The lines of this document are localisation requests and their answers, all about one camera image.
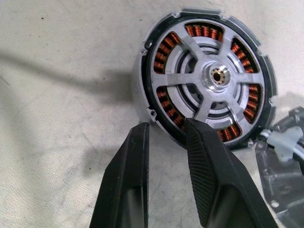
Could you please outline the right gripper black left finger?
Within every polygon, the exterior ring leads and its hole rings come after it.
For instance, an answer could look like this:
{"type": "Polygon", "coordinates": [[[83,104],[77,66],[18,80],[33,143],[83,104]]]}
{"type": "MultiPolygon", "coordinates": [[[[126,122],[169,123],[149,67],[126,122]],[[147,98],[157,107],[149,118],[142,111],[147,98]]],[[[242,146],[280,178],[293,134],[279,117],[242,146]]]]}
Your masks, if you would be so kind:
{"type": "Polygon", "coordinates": [[[149,132],[149,123],[133,127],[106,167],[90,227],[148,227],[149,132]]]}

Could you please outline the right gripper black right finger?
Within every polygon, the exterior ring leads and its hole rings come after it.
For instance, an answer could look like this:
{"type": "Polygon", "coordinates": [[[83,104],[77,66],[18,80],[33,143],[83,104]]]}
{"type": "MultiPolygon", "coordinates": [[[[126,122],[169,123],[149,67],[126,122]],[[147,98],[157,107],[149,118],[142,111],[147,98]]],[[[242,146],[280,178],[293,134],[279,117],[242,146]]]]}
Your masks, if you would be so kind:
{"type": "Polygon", "coordinates": [[[186,149],[199,221],[204,228],[276,228],[243,163],[208,124],[185,121],[186,149]]]}

